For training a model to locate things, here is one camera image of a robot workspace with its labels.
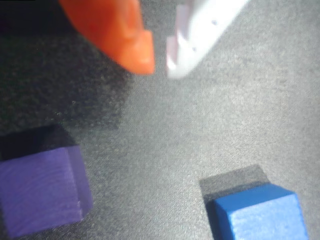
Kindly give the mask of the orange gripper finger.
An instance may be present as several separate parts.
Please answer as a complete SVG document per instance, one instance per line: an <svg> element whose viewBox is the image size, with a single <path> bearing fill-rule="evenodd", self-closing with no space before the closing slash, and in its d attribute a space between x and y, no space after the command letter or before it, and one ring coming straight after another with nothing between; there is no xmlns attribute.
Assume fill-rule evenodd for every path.
<svg viewBox="0 0 320 240"><path fill-rule="evenodd" d="M125 70L155 71L153 34L144 28L138 0L61 0L72 26Z"/></svg>

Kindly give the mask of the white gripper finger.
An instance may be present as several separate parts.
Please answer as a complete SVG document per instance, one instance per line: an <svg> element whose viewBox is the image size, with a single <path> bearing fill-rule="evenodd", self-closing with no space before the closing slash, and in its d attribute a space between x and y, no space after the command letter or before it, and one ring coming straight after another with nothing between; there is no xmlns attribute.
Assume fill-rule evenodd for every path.
<svg viewBox="0 0 320 240"><path fill-rule="evenodd" d="M174 34L166 39L166 73L187 76L208 54L247 0L187 0L176 6Z"/></svg>

